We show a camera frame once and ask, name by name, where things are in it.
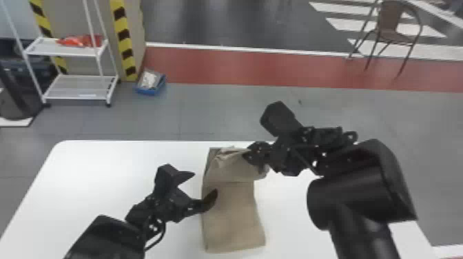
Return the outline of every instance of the white wall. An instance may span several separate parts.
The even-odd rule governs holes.
[[[8,12],[14,21],[14,25],[18,30],[19,36],[22,39],[34,39],[37,37],[37,29],[35,25],[34,15],[29,6],[28,0],[3,0],[7,5]],[[5,18],[5,13],[0,10],[0,38],[12,38],[10,26]]]

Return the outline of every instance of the shelf rack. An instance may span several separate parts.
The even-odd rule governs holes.
[[[119,81],[119,74],[117,72],[116,61],[112,54],[111,46],[108,42],[107,32],[104,26],[103,18],[101,16],[101,11],[96,0],[93,0],[94,6],[96,9],[96,14],[102,29],[104,40],[100,47],[96,47],[95,33],[92,25],[92,19],[90,17],[90,12],[88,9],[88,0],[82,0],[83,8],[85,11],[85,17],[87,19],[88,29],[90,31],[90,38],[92,40],[92,45],[95,47],[71,47],[58,44],[57,39],[44,37],[37,26],[37,37],[26,49],[23,48],[21,40],[19,38],[18,32],[14,23],[11,19],[11,16],[8,13],[8,9],[4,0],[0,0],[1,7],[4,9],[6,14],[6,19],[12,28],[14,37],[16,38],[17,45],[21,50],[24,61],[28,70],[31,74],[32,81],[34,86],[41,97],[42,103],[44,105],[49,105],[48,100],[52,99],[65,99],[65,100],[104,100],[108,107],[111,106],[111,98],[114,92],[114,88]],[[105,76],[103,74],[103,69],[101,67],[101,56],[103,53],[108,50],[111,58],[111,62],[114,68],[114,76]],[[63,74],[59,69],[58,65],[55,63],[54,59],[52,62],[58,71],[58,76],[53,80],[48,90],[43,93],[41,91],[39,82],[32,70],[30,65],[29,56],[62,56],[62,57],[80,57],[80,58],[93,58],[96,60],[96,65],[98,67],[99,75],[90,76],[90,75],[69,75]]]

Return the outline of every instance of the black equipment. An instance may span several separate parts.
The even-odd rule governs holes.
[[[190,198],[178,186],[194,176],[180,172],[169,164],[158,168],[154,191],[134,205],[125,222],[98,216],[75,242],[65,259],[143,259],[145,251],[164,237],[166,223],[208,211],[217,199],[217,190],[204,199]],[[147,245],[154,237],[158,238]]]
[[[32,41],[22,40],[26,48]],[[45,92],[56,76],[56,70],[48,57],[31,57],[34,74]],[[16,41],[0,39],[0,116],[9,120],[21,120],[36,116],[43,108],[37,90],[34,88],[29,70],[21,57]]]
[[[388,224],[417,216],[386,145],[356,143],[356,132],[341,127],[303,127],[281,101],[267,106],[260,123],[277,140],[255,142],[243,157],[286,176],[308,168],[320,177],[309,185],[307,209],[315,226],[331,234],[339,259],[400,258]]]

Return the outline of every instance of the gray tile floor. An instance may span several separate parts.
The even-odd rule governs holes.
[[[122,84],[113,107],[54,105],[29,128],[0,129],[0,231],[50,149],[66,139],[256,141],[265,106],[301,122],[379,138],[402,163],[419,224],[433,245],[463,243],[463,94],[169,84],[157,97]]]

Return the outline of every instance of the cable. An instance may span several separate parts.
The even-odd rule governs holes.
[[[153,246],[157,245],[163,238],[164,238],[164,235],[165,235],[165,229],[166,229],[166,225],[165,225],[165,222],[162,221],[161,223],[161,235],[159,236],[159,238],[154,241],[153,243],[151,243],[150,245],[148,245],[146,248],[145,248],[145,251],[148,251],[150,250]]]

